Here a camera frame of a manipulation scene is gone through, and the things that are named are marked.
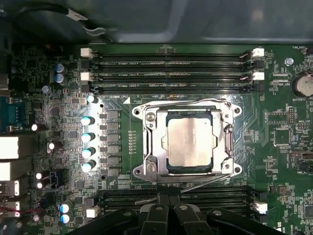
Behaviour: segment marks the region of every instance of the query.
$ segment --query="blue capacitor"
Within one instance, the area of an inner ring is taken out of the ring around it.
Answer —
[[[56,64],[54,67],[53,67],[54,71],[56,71],[57,73],[66,73],[67,72],[67,69],[65,68],[65,66],[63,64]]]
[[[70,216],[68,214],[63,214],[60,220],[63,224],[67,224],[70,221]]]
[[[65,85],[67,83],[67,79],[61,73],[58,73],[57,75],[54,76],[54,81],[61,85]]]

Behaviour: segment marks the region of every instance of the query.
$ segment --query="screw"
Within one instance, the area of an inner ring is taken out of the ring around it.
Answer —
[[[150,164],[147,165],[147,170],[148,170],[149,172],[155,172],[156,167],[154,166],[153,163],[150,163]]]
[[[147,113],[146,119],[147,121],[154,121],[156,119],[156,115],[154,113]]]
[[[221,216],[222,215],[222,212],[220,211],[213,211],[213,214],[217,215],[217,216]]]
[[[294,60],[292,58],[286,58],[285,59],[285,65],[291,66],[291,65],[293,65],[293,63],[294,63]]]
[[[185,210],[187,210],[187,209],[188,209],[188,207],[187,207],[187,206],[185,206],[185,205],[181,205],[181,206],[179,207],[179,209],[181,209],[182,211],[185,211]]]

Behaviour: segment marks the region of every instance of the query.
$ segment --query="chip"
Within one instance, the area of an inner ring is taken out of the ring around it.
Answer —
[[[83,203],[83,197],[75,197],[74,203],[75,204],[82,204]]]
[[[108,164],[109,165],[118,165],[120,163],[120,157],[119,156],[109,156],[108,158]]]
[[[119,176],[119,168],[109,168],[108,176]]]
[[[55,163],[56,165],[62,165],[62,158],[55,158],[55,159],[54,159],[54,163]]]
[[[108,142],[116,142],[116,141],[119,141],[120,137],[119,137],[119,134],[109,134],[107,136],[107,141]]]
[[[90,60],[81,60],[80,61],[80,68],[82,70],[89,70],[90,69]]]
[[[100,136],[100,141],[107,141],[108,140],[108,137],[106,136]]]
[[[108,153],[119,153],[119,145],[109,145],[108,146]]]
[[[108,159],[107,158],[100,158],[100,163],[108,163]]]
[[[100,152],[102,152],[102,153],[103,153],[103,152],[107,152],[107,151],[108,151],[108,148],[105,148],[105,147],[101,147],[101,148],[100,148]]]
[[[119,123],[118,122],[108,122],[107,123],[107,130],[111,130],[111,131],[119,130]]]
[[[313,218],[313,205],[307,205],[304,207],[304,217],[307,219]]]
[[[68,135],[69,135],[70,139],[76,139],[77,138],[77,131],[70,131]]]
[[[106,169],[101,169],[101,170],[100,170],[100,173],[101,173],[102,175],[107,175],[107,174],[108,174],[108,170],[106,170]]]
[[[84,222],[83,217],[75,217],[75,224],[82,224]]]
[[[33,110],[40,111],[42,108],[42,104],[40,102],[33,102]]]
[[[69,88],[70,88],[71,90],[78,90],[78,84],[77,84],[77,83],[71,83],[71,84],[69,85]]]
[[[50,115],[53,116],[53,117],[56,117],[59,115],[59,109],[58,108],[52,108],[50,110]]]
[[[119,118],[119,111],[107,111],[107,119]]]
[[[78,103],[79,103],[79,99],[77,98],[72,99],[72,104],[78,104]]]
[[[89,84],[87,84],[87,85],[82,85],[82,86],[81,86],[81,91],[82,91],[83,93],[89,93],[89,92],[90,92],[90,85],[89,85]]]
[[[76,188],[82,189],[85,187],[84,181],[76,181]]]

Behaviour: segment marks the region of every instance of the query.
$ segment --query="mounting hole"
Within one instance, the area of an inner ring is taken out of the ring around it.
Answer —
[[[235,167],[235,172],[239,173],[240,172],[240,167]]]
[[[124,214],[123,214],[123,216],[131,216],[132,215],[132,213],[130,213],[130,212],[125,212]]]
[[[240,108],[235,108],[234,112],[235,112],[236,114],[240,113]]]

